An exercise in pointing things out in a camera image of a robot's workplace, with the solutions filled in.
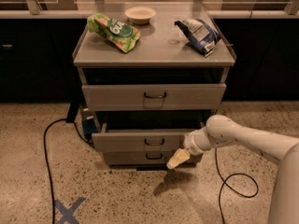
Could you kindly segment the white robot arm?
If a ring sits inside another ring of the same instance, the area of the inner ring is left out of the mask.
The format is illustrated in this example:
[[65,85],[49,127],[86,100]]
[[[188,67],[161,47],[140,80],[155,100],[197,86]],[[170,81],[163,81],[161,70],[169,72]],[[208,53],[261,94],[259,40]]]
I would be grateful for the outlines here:
[[174,169],[191,156],[233,142],[247,147],[278,164],[268,224],[299,224],[299,139],[242,126],[223,115],[213,115],[206,126],[184,135],[179,148],[167,163]]

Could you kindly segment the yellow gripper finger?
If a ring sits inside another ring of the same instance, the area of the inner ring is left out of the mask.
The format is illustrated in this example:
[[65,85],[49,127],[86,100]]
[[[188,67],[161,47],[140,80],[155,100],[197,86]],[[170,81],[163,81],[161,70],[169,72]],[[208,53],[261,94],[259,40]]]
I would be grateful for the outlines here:
[[190,157],[191,154],[186,149],[179,148],[170,158],[166,166],[168,169],[172,170],[187,161]]

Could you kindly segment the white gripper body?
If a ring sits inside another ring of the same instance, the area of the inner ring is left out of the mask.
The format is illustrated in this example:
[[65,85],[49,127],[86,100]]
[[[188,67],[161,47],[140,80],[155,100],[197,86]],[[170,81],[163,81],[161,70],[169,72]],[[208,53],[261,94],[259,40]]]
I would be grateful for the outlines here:
[[193,156],[201,155],[209,150],[209,140],[206,128],[186,133],[184,135],[183,146]]

